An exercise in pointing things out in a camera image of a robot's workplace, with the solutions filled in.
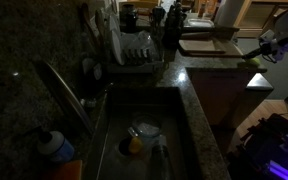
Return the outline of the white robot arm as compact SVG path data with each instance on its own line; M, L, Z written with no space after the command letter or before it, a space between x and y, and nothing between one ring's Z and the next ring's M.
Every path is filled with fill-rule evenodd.
M288 52L288 10L280 14L272 30L267 30L259 38L259 47L242 58L244 60L261 55L266 61L277 63Z

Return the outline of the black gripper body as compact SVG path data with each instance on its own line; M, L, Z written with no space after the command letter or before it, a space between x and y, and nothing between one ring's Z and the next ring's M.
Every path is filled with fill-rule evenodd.
M260 44L259 47L242 56L243 59L252 59L261 55L265 60L272 61L270 54L272 52L271 45L269 43Z

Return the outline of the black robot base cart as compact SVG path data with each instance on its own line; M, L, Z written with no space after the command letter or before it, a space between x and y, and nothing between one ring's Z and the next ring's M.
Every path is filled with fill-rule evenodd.
M272 114L248 128L236 150L227 154L232 180L283 180L269 172L274 161L288 170L288 120Z

